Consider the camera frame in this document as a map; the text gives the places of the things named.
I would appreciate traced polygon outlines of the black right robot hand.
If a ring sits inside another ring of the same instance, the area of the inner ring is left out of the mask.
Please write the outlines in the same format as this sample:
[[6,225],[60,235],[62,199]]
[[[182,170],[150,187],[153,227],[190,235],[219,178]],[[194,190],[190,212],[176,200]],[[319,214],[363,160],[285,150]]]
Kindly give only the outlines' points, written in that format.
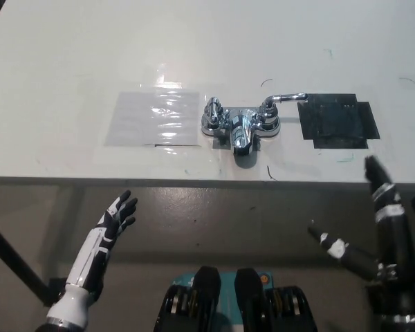
[[321,230],[315,222],[308,233],[326,253],[365,280],[376,315],[415,321],[415,249],[409,219],[395,182],[378,158],[365,158],[377,234],[377,255]]

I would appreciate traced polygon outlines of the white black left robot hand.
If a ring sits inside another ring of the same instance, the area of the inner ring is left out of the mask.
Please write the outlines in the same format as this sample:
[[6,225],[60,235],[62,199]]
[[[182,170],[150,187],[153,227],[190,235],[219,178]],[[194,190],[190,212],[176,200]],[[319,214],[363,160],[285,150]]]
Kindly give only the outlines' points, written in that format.
[[75,258],[66,283],[86,290],[94,302],[102,292],[104,274],[118,237],[136,221],[133,214],[137,202],[137,198],[131,198],[130,190],[121,194],[88,233]]

